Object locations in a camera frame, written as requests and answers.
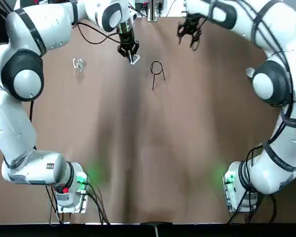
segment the black wire loop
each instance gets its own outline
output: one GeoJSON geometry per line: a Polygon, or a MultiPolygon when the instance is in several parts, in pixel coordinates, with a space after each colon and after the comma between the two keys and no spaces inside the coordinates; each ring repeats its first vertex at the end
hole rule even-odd
{"type": "Polygon", "coordinates": [[[150,71],[153,74],[152,90],[154,90],[154,80],[155,80],[156,75],[159,75],[160,73],[162,73],[163,74],[163,80],[166,81],[166,77],[164,76],[164,72],[163,72],[162,63],[160,63],[159,61],[153,61],[152,64],[151,64],[151,66],[150,66],[150,71]],[[153,65],[155,63],[158,63],[161,66],[161,70],[158,73],[154,73],[153,72],[153,65]]]}

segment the small metal object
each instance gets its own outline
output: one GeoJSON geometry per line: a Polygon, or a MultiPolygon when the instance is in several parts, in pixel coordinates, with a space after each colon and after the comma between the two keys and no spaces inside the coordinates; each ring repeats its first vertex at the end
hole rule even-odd
{"type": "Polygon", "coordinates": [[[85,70],[87,67],[86,61],[82,60],[81,58],[74,58],[73,66],[75,68],[75,77],[77,79],[83,79],[85,77],[85,70]]]}
{"type": "Polygon", "coordinates": [[[166,78],[165,78],[165,76],[164,76],[163,66],[162,66],[162,64],[161,64],[159,61],[153,61],[153,62],[152,62],[151,66],[150,66],[150,71],[151,71],[151,73],[153,74],[152,90],[154,90],[154,80],[155,80],[156,75],[159,75],[160,73],[162,73],[162,74],[163,74],[163,80],[164,80],[164,81],[166,81],[166,78]],[[159,63],[160,66],[161,66],[161,70],[160,70],[158,73],[154,73],[154,72],[153,72],[153,65],[154,65],[154,63],[159,63]]]}

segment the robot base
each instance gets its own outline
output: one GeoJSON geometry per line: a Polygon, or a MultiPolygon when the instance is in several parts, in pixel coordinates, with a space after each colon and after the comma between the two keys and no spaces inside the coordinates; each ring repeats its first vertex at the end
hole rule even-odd
{"type": "Polygon", "coordinates": [[[59,213],[85,213],[87,209],[88,195],[86,195],[86,192],[88,191],[88,186],[78,182],[81,179],[87,182],[87,175],[83,172],[79,163],[72,162],[72,165],[74,168],[74,179],[68,193],[59,194],[56,192],[59,213]]]}
{"type": "MultiPolygon", "coordinates": [[[[223,182],[223,194],[225,198],[225,203],[228,209],[228,212],[235,212],[237,207],[246,192],[239,181],[238,177],[238,168],[240,162],[234,162],[230,165],[228,172],[222,176],[223,182]]],[[[250,212],[250,204],[251,209],[255,210],[258,201],[257,193],[250,193],[250,202],[249,202],[249,192],[245,194],[241,205],[237,212],[249,213],[250,212]]]]}

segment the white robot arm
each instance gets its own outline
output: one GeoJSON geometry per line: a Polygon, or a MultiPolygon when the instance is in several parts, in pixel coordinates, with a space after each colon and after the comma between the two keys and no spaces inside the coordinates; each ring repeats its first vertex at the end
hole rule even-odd
{"type": "Polygon", "coordinates": [[[296,178],[296,11],[281,0],[185,0],[185,7],[178,37],[192,35],[191,47],[199,43],[198,21],[204,18],[250,40],[268,57],[251,73],[253,88],[281,114],[272,137],[258,146],[262,153],[252,162],[233,162],[223,176],[228,210],[249,212],[257,191],[272,194],[296,178]]]}
{"type": "Polygon", "coordinates": [[[60,153],[35,149],[36,133],[21,102],[40,96],[44,87],[41,57],[65,45],[71,38],[72,24],[81,19],[106,32],[117,29],[122,41],[118,51],[134,63],[139,46],[132,29],[135,18],[126,0],[36,5],[8,15],[9,43],[0,44],[0,150],[6,181],[52,185],[63,212],[81,211],[82,199],[77,191],[86,191],[86,174],[78,163],[66,162],[60,153]]]}

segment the connector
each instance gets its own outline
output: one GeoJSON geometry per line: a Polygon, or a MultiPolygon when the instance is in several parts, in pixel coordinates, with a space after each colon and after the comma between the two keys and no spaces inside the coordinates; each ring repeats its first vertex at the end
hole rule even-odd
{"type": "Polygon", "coordinates": [[[82,190],[82,189],[77,189],[75,191],[76,194],[79,194],[79,195],[87,195],[88,194],[88,191],[87,190],[82,190]]]}

